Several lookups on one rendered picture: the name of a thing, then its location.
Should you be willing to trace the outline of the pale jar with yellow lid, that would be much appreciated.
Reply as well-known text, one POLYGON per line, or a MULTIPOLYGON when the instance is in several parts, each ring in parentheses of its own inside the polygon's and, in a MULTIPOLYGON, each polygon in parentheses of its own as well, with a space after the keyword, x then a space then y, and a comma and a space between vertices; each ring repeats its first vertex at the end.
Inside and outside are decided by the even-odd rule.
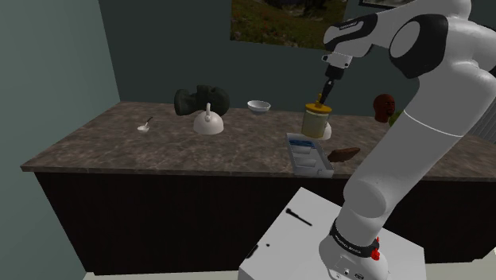
POLYGON ((319 93, 314 103, 305 104, 301 133, 310 138, 321 138, 328 124, 329 115, 332 109, 324 105, 320 100, 322 94, 319 93))

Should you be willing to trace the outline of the brown oblong object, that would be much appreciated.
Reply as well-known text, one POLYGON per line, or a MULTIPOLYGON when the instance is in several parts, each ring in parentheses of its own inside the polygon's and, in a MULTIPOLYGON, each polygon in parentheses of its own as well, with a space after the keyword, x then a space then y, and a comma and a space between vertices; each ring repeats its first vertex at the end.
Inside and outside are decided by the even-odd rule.
POLYGON ((327 159, 329 160, 329 162, 345 162, 352 159, 359 152, 360 149, 358 147, 333 150, 327 156, 327 159))

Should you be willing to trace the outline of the white bowl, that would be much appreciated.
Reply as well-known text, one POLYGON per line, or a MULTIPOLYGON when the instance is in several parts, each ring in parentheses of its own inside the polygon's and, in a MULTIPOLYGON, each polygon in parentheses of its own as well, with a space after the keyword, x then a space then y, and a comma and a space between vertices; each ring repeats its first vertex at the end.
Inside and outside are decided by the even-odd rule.
POLYGON ((261 100, 248 101, 247 106, 254 114, 264 114, 271 108, 270 103, 261 100))

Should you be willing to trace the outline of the grey tray with blue insert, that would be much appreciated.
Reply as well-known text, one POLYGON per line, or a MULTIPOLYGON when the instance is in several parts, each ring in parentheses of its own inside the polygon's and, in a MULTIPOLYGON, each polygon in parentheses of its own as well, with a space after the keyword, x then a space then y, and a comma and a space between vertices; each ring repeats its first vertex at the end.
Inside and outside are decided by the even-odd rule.
POLYGON ((293 174, 298 177, 332 178, 335 172, 317 140, 302 134, 285 135, 293 174))

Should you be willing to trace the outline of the white kettle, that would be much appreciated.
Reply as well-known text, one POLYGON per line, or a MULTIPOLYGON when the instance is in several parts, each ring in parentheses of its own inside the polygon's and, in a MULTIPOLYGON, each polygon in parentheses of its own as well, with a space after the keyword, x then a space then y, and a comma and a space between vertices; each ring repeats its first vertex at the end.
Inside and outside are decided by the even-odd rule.
POLYGON ((224 125, 220 115, 211 109, 207 103, 206 110, 198 114, 193 123, 193 130, 198 134, 213 135, 223 132, 224 125))

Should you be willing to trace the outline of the grey robot stand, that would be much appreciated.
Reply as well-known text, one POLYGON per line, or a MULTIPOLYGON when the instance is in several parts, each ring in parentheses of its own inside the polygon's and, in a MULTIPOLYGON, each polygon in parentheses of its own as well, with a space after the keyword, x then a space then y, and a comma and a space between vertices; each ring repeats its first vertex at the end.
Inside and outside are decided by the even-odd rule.
MULTIPOLYGON (((298 189, 252 252, 241 263, 238 280, 371 280, 347 259, 334 266, 320 257, 320 242, 329 235, 340 206, 306 189, 298 189)), ((424 249, 383 228, 376 265, 386 280, 427 280, 424 249)))

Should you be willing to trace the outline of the landscape wall picture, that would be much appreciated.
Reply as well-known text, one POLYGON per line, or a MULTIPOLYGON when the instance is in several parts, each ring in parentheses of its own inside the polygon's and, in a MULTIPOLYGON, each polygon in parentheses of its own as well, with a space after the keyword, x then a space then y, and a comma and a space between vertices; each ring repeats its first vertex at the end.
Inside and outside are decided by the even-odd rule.
POLYGON ((327 28, 343 20, 347 0, 231 0, 232 41, 323 49, 327 28))

